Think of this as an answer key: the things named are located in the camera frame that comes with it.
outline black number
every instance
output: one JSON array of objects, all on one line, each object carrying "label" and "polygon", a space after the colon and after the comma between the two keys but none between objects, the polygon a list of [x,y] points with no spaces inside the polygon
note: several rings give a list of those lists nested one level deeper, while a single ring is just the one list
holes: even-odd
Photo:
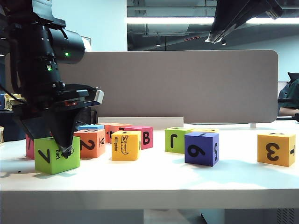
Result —
[{"label": "black number", "polygon": [[31,138],[29,138],[29,144],[28,144],[28,150],[30,150],[30,145],[31,145],[31,142],[32,142],[33,140],[31,139]]},{"label": "black number", "polygon": [[170,136],[170,147],[171,147],[171,148],[173,148],[173,139],[174,139],[174,138],[177,138],[177,137],[178,137],[177,134],[172,134],[172,135]]},{"label": "black number", "polygon": [[215,161],[217,161],[217,157],[218,157],[218,152],[217,152],[217,150],[216,150],[216,147],[218,146],[218,144],[217,144],[217,142],[215,143],[215,145],[214,145],[214,152],[215,152],[215,154],[216,154],[216,157],[215,157]]},{"label": "black number", "polygon": [[110,137],[110,139],[112,139],[112,134],[113,134],[114,132],[106,132],[106,134],[108,134],[109,135],[109,137]]},{"label": "black number", "polygon": [[41,157],[46,160],[46,162],[48,164],[50,164],[50,150],[47,149],[47,156],[41,151],[41,150],[38,150],[38,153],[41,155]]},{"label": "black number", "polygon": [[277,161],[279,159],[279,156],[274,156],[272,157],[273,154],[275,154],[275,151],[271,150],[271,147],[276,148],[277,150],[279,149],[279,145],[276,143],[269,143],[266,145],[266,149],[268,151],[267,153],[267,158],[271,161]]},{"label": "black number", "polygon": [[92,129],[92,130],[86,130],[86,131],[84,131],[84,132],[97,132],[98,130],[94,130],[94,129]]},{"label": "black number", "polygon": [[150,133],[149,132],[143,132],[143,144],[147,145],[150,142],[149,138]]},{"label": "black number", "polygon": [[196,146],[196,145],[190,145],[188,147],[188,154],[192,157],[196,157],[199,155],[199,153],[201,153],[202,155],[205,155],[206,153],[204,152],[204,150],[202,150],[200,147]]},{"label": "black number", "polygon": [[83,142],[82,140],[80,140],[80,150],[82,150],[82,146],[84,146],[85,148],[89,149],[89,150],[93,150],[94,149],[94,142],[92,140],[88,140],[88,142],[91,144],[90,146],[88,144],[86,144],[85,142]]},{"label": "black number", "polygon": [[291,150],[291,154],[294,154],[294,156],[295,156],[295,145],[294,145],[294,148]]}]

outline cable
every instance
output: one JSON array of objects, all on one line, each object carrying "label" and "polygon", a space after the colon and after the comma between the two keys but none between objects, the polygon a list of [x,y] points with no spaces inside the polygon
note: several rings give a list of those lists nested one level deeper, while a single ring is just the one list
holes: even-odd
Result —
[{"label": "cable", "polygon": [[4,92],[6,92],[11,98],[13,98],[14,100],[20,102],[20,103],[26,103],[26,101],[24,100],[21,100],[21,99],[18,99],[16,98],[13,94],[11,94],[7,89],[5,89],[1,84],[0,84],[0,89],[2,89]]}]

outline number 3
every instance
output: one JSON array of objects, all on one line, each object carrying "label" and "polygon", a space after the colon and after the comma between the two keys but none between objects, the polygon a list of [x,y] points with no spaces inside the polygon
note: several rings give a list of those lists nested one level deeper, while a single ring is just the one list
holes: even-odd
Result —
[{"label": "number 3", "polygon": [[271,150],[271,147],[276,148],[277,150],[279,149],[279,145],[276,143],[269,143],[266,145],[266,149],[268,151],[267,153],[267,158],[271,161],[277,161],[279,159],[279,156],[274,156],[272,157],[273,154],[275,154],[275,151]]}]

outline pink block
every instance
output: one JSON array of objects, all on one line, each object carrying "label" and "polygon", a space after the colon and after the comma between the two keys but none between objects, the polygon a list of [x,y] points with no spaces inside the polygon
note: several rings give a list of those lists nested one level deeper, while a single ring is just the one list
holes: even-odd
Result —
[{"label": "pink block", "polygon": [[125,131],[141,131],[141,149],[153,148],[153,127],[150,126],[130,126],[125,127]]},{"label": "pink block", "polygon": [[34,142],[26,135],[26,156],[34,160]]}]

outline yellow block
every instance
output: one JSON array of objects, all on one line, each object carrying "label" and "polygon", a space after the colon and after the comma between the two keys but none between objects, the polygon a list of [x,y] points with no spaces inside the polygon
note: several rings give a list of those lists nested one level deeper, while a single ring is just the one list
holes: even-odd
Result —
[{"label": "yellow block", "polygon": [[257,161],[289,167],[295,162],[295,134],[257,135]]},{"label": "yellow block", "polygon": [[212,133],[218,133],[219,129],[214,128],[194,128],[191,130],[191,132],[212,132]]},{"label": "yellow block", "polygon": [[117,131],[111,135],[112,160],[137,160],[141,151],[141,131]]}]

